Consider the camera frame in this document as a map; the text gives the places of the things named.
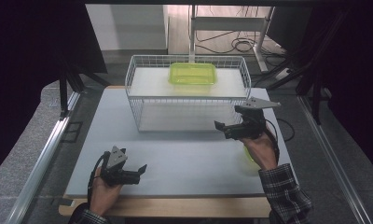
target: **human hand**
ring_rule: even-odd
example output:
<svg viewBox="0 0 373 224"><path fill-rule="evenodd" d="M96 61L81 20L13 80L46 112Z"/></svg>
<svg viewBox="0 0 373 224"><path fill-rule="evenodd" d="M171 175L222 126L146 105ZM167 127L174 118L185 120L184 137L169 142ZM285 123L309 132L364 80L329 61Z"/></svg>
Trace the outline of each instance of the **human hand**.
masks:
<svg viewBox="0 0 373 224"><path fill-rule="evenodd" d="M267 134L262 133L259 138L254 140L251 138L241 138L239 140L244 143L251 157L262 170L271 170L277 167L274 145Z"/></svg>
<svg viewBox="0 0 373 224"><path fill-rule="evenodd" d="M90 198L90 211L103 216L117 201L122 185L108 186L100 177L102 167L96 169L93 190Z"/></svg>

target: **plaid sleeve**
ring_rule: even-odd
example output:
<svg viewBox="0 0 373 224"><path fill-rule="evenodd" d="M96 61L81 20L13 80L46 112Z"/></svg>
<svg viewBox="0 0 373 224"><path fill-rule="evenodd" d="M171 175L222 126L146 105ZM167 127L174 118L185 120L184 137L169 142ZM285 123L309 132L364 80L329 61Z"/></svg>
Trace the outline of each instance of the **plaid sleeve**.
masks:
<svg viewBox="0 0 373 224"><path fill-rule="evenodd" d="M78 215L76 218L73 218L74 221L71 221L69 223L72 224L109 224L107 219L100 217L94 213L92 213L88 209L84 209L80 215Z"/></svg>
<svg viewBox="0 0 373 224"><path fill-rule="evenodd" d="M283 223L310 223L311 199L297 184L290 164L259 171L271 209Z"/></svg>

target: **plastic container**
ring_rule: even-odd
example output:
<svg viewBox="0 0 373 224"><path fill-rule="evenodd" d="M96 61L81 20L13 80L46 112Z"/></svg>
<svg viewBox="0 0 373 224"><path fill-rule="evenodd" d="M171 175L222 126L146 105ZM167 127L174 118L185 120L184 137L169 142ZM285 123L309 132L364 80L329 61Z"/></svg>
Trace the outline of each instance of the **plastic container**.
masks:
<svg viewBox="0 0 373 224"><path fill-rule="evenodd" d="M211 63L172 63L169 82L174 85L214 85L215 66Z"/></svg>

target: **white wire basket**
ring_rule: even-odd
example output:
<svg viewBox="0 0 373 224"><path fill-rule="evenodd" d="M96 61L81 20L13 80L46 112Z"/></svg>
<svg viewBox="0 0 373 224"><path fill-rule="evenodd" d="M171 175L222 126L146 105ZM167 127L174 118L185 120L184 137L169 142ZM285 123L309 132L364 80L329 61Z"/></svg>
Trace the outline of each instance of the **white wire basket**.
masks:
<svg viewBox="0 0 373 224"><path fill-rule="evenodd" d="M214 120L239 123L234 111L251 90L245 60L240 56L195 56L195 63L215 66L212 86L173 85L168 81L172 63L188 63L188 55L134 55L125 88L140 132L215 131Z"/></svg>

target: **floor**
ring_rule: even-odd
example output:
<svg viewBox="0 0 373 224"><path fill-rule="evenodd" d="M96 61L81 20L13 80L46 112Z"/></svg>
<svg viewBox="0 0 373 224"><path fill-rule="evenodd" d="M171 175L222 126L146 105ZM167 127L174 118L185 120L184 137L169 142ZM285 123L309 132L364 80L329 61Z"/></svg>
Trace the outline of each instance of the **floor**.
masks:
<svg viewBox="0 0 373 224"><path fill-rule="evenodd" d="M276 49L269 40L265 42L273 50ZM185 47L174 49L169 45L170 53L184 53ZM130 57L140 53L163 53L159 51L129 50L129 51L105 51L104 60L107 65L107 74L98 76L109 81L112 85L123 85L124 76L128 69ZM276 80L276 76L261 79L263 77L257 68L254 57L245 57L253 81L258 80L259 87L265 87ZM274 59L273 64L280 63L281 59ZM71 117L71 124L62 137L53 159L44 176L42 184L38 188L35 197L29 206L22 223L66 223L68 217L62 217L58 213L59 204L62 203L67 182L73 171L78 158L79 150L82 148L84 139L89 130L91 119L94 116L95 108L100 101L104 87L93 80L81 75L86 89L76 105L75 113ZM297 174L300 186L311 196L314 208L311 211L313 223L358 223L353 210L349 206L347 197L331 169L330 161L325 155L320 142L315 137L313 128L308 123L300 101L295 94L295 86L298 80L291 81L275 91L269 92L272 101L281 102L283 106L275 108L278 119L283 119L292 125L279 121L284 138L291 138L286 142L294 169ZM327 108L326 102L321 102L321 122L328 142L331 144L338 160L350 178L357 195L361 199L365 209L373 223L373 166L365 154L355 144L343 127L338 123L331 111ZM0 167L0 223L4 223L9 212L18 198L30 172L35 166L42 148L47 143L50 133L59 119L59 83L52 83L42 90L41 104L37 108L34 117L26 127L20 140L14 146L8 158ZM80 128L76 135L73 130ZM123 223L123 218L113 218L116 223ZM157 219L128 219L127 223L164 223ZM167 220L167 223L269 223L267 219L176 219Z"/></svg>

